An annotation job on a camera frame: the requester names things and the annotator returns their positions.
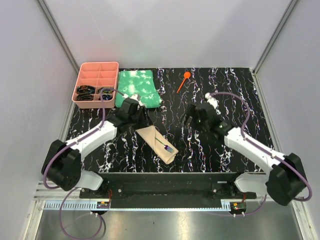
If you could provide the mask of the pink compartment tray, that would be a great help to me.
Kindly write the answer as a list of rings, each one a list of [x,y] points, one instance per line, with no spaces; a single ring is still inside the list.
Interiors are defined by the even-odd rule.
[[[111,109],[115,107],[116,92],[114,91],[118,86],[119,63],[116,61],[109,62],[85,62],[80,66],[76,84],[74,87],[72,101],[79,109]],[[95,93],[92,101],[77,101],[78,96],[76,90],[78,86],[88,85],[95,87]],[[98,95],[103,95],[97,91],[101,87],[113,88],[112,100],[99,100]]]

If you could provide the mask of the dark coiled band bottom-left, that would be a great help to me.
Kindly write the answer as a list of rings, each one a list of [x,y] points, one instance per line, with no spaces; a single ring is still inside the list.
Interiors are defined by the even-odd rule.
[[[92,101],[94,96],[89,93],[81,93],[76,97],[77,101]]]

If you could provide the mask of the dark coiled band top-left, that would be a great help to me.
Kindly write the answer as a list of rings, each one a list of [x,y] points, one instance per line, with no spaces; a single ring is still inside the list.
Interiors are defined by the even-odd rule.
[[[96,88],[91,85],[80,85],[76,88],[76,93],[78,95],[80,94],[94,94],[96,91]]]

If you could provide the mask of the aluminium front frame rail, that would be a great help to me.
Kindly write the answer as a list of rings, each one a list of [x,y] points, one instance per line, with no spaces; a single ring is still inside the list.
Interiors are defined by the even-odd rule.
[[[217,199],[204,195],[133,195],[124,199],[80,198],[78,188],[71,194],[62,189],[48,190],[39,184],[35,200],[43,200],[49,210],[90,210],[105,211],[180,211],[180,212],[240,212],[245,211],[247,202],[259,201],[263,197],[256,194],[254,199]]]

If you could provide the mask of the beige cloth napkin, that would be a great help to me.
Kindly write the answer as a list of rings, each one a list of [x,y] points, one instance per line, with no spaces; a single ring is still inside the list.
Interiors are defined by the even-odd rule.
[[[175,160],[178,150],[156,129],[155,126],[149,126],[142,129],[137,129],[136,132],[142,137],[142,139],[152,148],[155,154],[166,164],[170,164]],[[160,139],[165,145],[174,149],[173,153],[170,153],[164,149],[164,145],[158,142],[155,138]]]

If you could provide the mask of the yellow green coiled band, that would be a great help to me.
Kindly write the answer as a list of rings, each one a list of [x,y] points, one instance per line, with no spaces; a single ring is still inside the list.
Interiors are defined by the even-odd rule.
[[[112,94],[114,89],[111,87],[100,87],[97,90],[97,94],[103,93],[103,94]]]

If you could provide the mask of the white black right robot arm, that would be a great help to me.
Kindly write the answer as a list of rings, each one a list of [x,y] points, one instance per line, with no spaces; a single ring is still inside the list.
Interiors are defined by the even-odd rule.
[[[220,118],[212,104],[188,105],[181,123],[237,151],[262,169],[263,173],[239,174],[227,185],[230,197],[236,199],[247,192],[268,195],[281,206],[297,200],[304,189],[308,190],[305,200],[312,197],[299,156],[294,153],[285,155],[267,147],[243,132],[241,127]]]

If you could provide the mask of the green white tie-dye cloth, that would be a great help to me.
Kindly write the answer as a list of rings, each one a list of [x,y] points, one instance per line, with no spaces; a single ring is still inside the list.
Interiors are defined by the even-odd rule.
[[[124,70],[119,73],[117,90],[124,94],[116,93],[115,106],[120,108],[125,97],[138,94],[140,101],[147,109],[160,107],[162,99],[158,94],[153,72],[151,70]]]

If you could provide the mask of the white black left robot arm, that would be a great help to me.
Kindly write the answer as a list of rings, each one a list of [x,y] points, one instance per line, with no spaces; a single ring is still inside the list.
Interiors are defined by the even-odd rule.
[[[89,189],[95,197],[103,198],[108,193],[107,184],[100,174],[84,170],[82,160],[130,128],[137,130],[151,124],[140,98],[138,94],[126,98],[120,108],[109,114],[103,113],[98,125],[78,137],[66,142],[58,139],[52,142],[41,169],[44,186],[49,189],[47,180],[50,180],[55,189],[66,192],[74,188]]]

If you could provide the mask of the blue coiled band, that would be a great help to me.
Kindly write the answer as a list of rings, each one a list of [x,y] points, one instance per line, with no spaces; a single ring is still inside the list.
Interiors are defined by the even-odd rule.
[[[98,100],[99,101],[110,101],[112,100],[113,96],[110,94],[102,94],[102,95],[98,95]]]

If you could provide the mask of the black marble pattern mat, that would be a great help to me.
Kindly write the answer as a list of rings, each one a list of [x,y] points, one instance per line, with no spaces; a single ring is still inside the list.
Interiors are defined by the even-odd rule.
[[[260,172],[261,168],[235,150],[218,144],[203,133],[181,125],[191,103],[201,103],[206,93],[217,92],[217,113],[259,142],[274,146],[257,87],[248,68],[153,68],[153,81],[161,97],[159,108],[148,114],[157,130],[178,150],[165,164],[133,130],[106,142],[82,160],[87,171],[137,173]]]

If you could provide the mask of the orange plastic spoon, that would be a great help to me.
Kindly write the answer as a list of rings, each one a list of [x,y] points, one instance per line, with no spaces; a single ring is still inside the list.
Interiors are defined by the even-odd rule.
[[[186,80],[189,79],[191,77],[191,73],[189,71],[186,71],[184,74],[183,74],[183,80],[178,88],[178,90],[176,91],[176,93],[178,94],[181,90],[181,88],[183,87],[183,85],[185,84]]]

